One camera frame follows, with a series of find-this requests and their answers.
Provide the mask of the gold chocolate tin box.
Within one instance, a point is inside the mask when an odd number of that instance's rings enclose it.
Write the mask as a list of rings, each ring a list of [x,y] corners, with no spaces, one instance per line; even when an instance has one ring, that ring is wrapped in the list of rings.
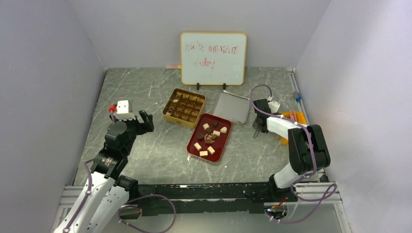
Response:
[[[162,111],[165,121],[194,129],[206,105],[205,95],[176,88]]]

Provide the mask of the metal tweezers with pink grips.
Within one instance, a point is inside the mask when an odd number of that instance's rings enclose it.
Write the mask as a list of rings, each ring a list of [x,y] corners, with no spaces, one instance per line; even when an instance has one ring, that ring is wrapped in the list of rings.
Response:
[[[256,138],[258,136],[259,132],[260,132],[260,129],[259,129],[259,127],[254,127],[254,129],[255,129],[255,132],[253,134],[253,138]]]

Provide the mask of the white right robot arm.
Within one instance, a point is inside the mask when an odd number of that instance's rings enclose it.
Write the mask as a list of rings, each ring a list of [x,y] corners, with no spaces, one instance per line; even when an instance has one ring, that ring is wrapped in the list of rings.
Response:
[[[285,188],[328,167],[330,154],[319,125],[301,124],[283,115],[275,115],[267,99],[252,101],[252,105],[257,114],[256,130],[275,133],[288,140],[289,162],[273,175],[274,184],[267,188],[269,199],[279,201],[286,194]]]

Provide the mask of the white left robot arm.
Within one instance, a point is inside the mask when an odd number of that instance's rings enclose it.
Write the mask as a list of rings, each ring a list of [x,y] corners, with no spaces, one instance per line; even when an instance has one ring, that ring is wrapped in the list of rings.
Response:
[[[84,233],[91,229],[101,201],[128,163],[136,137],[154,131],[153,116],[145,111],[139,114],[142,122],[133,113],[128,113],[129,119],[124,120],[112,116],[114,121],[107,128],[103,148],[92,160],[91,168],[86,169],[88,181],[56,233]]]

